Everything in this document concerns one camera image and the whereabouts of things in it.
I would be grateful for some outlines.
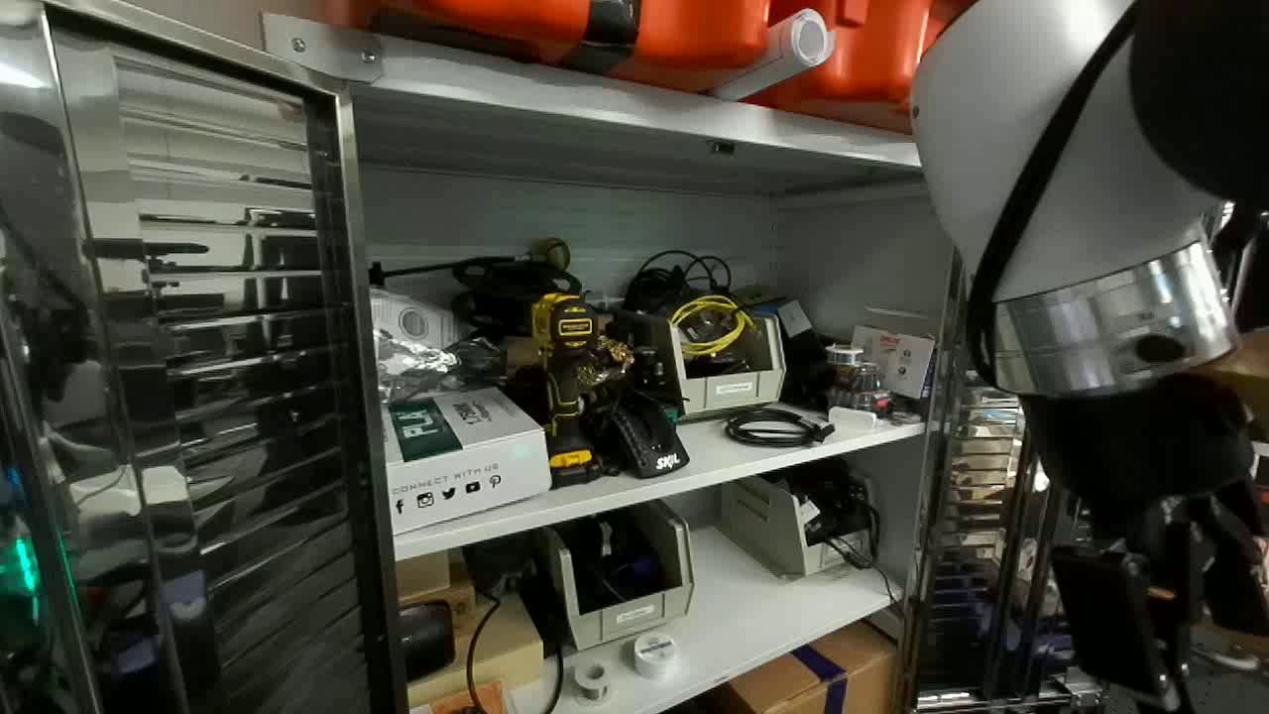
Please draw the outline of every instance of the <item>electronic equipment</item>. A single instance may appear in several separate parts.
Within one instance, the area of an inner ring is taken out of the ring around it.
[[[666,404],[629,389],[592,409],[592,440],[601,458],[634,474],[666,474],[688,463]]]
[[[778,575],[817,575],[878,564],[880,515],[844,458],[819,458],[716,489],[728,537]]]
[[[531,339],[546,367],[546,448],[558,482],[588,481],[593,450],[581,433],[588,393],[597,385],[597,322],[577,293],[543,293],[531,305]]]
[[[462,285],[452,301],[455,315],[493,339],[526,338],[534,301],[581,288],[577,278],[543,257],[469,257],[452,264],[452,278]]]
[[[400,609],[404,678],[424,678],[452,662],[452,609],[445,600]]]
[[[499,389],[386,404],[392,532],[550,490],[543,426]]]
[[[577,651],[681,618],[692,600],[688,526],[666,502],[558,523],[543,560]]]

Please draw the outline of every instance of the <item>orange container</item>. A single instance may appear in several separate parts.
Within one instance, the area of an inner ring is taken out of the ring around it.
[[[768,0],[324,0],[324,18],[707,89],[763,60]]]
[[[908,130],[921,55],[973,0],[773,0],[773,18],[817,9],[835,51],[830,63],[778,84],[756,101]]]

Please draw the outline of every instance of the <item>yellow device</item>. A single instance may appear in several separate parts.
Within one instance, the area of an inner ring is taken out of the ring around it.
[[[550,448],[550,474],[558,482],[588,481],[593,450],[581,433],[588,393],[597,381],[597,322],[573,293],[543,293],[531,305],[531,339],[546,367],[546,448]]]

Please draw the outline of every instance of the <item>white shelf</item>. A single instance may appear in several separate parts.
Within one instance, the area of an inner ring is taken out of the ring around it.
[[[629,502],[671,500],[681,490],[702,490],[702,489],[751,481],[751,474],[807,463],[807,458],[830,458],[844,450],[913,440],[921,433],[924,424],[835,424],[835,433],[811,448],[747,448],[723,436],[723,418],[696,418],[677,426],[681,448],[688,450],[688,463],[681,471],[671,471],[659,481],[601,474],[577,489],[558,489],[558,490],[493,507],[469,519],[407,532],[407,534],[396,534],[396,560],[452,549],[452,545],[534,532],[546,523],[581,519],[581,515],[616,512]]]
[[[343,77],[370,161],[800,195],[921,179],[916,141],[416,39],[264,14],[285,63]]]
[[[844,568],[811,578],[778,578],[715,526],[692,532],[692,575],[696,592],[688,613],[663,627],[677,637],[677,664],[666,678],[638,678],[629,668],[629,641],[571,654],[566,668],[577,662],[608,662],[616,680],[601,700],[588,700],[566,680],[558,714],[671,708],[888,606],[888,592],[878,571]],[[514,690],[514,708],[543,708],[546,690],[550,680]]]

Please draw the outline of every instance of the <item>black device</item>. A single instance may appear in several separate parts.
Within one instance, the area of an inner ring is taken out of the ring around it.
[[[452,609],[445,600],[400,606],[400,656],[404,678],[424,678],[431,668],[445,668],[452,651]]]
[[[618,393],[593,409],[592,440],[601,458],[634,474],[666,474],[688,463],[671,411],[642,393]]]
[[[851,532],[868,532],[868,553],[878,560],[880,512],[848,458],[800,463],[768,481],[780,481],[792,497],[819,507],[819,515],[805,523],[805,544],[835,544]]]
[[[581,282],[554,261],[469,257],[452,278],[462,285],[452,314],[493,339],[526,338],[543,293],[581,293]]]
[[[671,571],[629,512],[558,523],[581,609],[601,609],[671,588]]]

